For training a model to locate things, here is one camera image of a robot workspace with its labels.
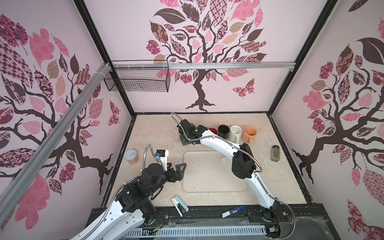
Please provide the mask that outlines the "white ribbed-bottom mug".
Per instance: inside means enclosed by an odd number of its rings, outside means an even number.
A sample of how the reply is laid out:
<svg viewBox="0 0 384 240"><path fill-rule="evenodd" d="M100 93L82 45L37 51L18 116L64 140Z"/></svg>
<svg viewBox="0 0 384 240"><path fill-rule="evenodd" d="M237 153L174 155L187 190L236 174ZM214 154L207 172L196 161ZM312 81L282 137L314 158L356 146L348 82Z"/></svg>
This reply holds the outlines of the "white ribbed-bottom mug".
<svg viewBox="0 0 384 240"><path fill-rule="evenodd" d="M233 143L236 143L238 144L240 142L240 138L242 136L242 128L240 126L237 126L237 125L233 125L230 127L230 132L229 132L229 136L228 136L228 140L230 142L233 142Z"/></svg>

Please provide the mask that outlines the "cream beige mug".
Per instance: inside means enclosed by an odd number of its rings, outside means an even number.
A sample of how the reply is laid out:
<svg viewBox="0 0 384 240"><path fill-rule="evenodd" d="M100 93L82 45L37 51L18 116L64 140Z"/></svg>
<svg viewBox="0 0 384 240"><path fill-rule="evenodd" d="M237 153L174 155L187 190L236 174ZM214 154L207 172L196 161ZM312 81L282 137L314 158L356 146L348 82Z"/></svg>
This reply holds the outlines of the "cream beige mug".
<svg viewBox="0 0 384 240"><path fill-rule="evenodd" d="M221 158L221 163L222 164L232 164L232 160L231 159L229 159L229 158L227 158L227 157L222 157Z"/></svg>

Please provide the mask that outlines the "black mug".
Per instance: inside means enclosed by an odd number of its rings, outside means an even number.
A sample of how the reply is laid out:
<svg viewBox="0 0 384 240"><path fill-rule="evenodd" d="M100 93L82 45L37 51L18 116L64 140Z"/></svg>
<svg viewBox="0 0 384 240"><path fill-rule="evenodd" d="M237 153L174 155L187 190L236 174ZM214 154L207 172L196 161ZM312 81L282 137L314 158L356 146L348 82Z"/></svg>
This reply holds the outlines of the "black mug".
<svg viewBox="0 0 384 240"><path fill-rule="evenodd" d="M220 125L218 127L218 136L223 139L228 139L230 133L230 128L226 125Z"/></svg>

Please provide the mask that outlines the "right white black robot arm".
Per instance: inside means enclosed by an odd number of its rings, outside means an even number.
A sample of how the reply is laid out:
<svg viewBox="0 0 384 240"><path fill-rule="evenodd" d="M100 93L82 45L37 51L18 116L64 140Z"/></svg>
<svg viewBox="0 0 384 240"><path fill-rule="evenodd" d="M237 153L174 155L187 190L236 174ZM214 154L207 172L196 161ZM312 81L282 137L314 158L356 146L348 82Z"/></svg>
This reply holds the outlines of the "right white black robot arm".
<svg viewBox="0 0 384 240"><path fill-rule="evenodd" d="M177 123L179 131L187 142L201 144L210 147L229 159L232 164L232 173L239 179L244 180L255 194L262 209L263 218L266 221L288 220L288 216L294 219L294 211L286 203L274 197L260 177L263 168L254 158L248 144L235 144L223 137L215 135L208 128L192 125L188 120L182 119L176 113L170 113L172 119Z"/></svg>

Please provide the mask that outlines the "peach orange mug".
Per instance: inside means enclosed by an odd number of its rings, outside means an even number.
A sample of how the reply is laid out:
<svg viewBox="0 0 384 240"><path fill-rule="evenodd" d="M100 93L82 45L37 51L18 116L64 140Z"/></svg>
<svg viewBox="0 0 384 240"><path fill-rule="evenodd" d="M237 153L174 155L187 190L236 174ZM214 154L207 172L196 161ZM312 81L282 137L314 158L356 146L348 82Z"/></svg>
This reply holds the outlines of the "peach orange mug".
<svg viewBox="0 0 384 240"><path fill-rule="evenodd" d="M243 130L242 140L245 143L251 143L257 135L257 129L252 126L246 126Z"/></svg>

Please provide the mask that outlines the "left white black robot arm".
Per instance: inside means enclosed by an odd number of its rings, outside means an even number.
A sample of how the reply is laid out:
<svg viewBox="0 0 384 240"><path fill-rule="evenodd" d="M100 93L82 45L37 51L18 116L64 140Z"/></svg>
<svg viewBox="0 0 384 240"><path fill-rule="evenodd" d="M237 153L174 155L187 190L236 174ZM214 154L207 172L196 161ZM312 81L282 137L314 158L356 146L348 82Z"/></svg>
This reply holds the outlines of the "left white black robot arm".
<svg viewBox="0 0 384 240"><path fill-rule="evenodd" d="M158 150L154 153L150 144L145 148L144 164L147 150L151 151L155 162L144 166L137 177L123 183L103 213L72 237L73 240L119 240L127 232L155 221L159 213L151 201L166 183L183 180L187 164L178 164L173 168L167 162L169 152Z"/></svg>

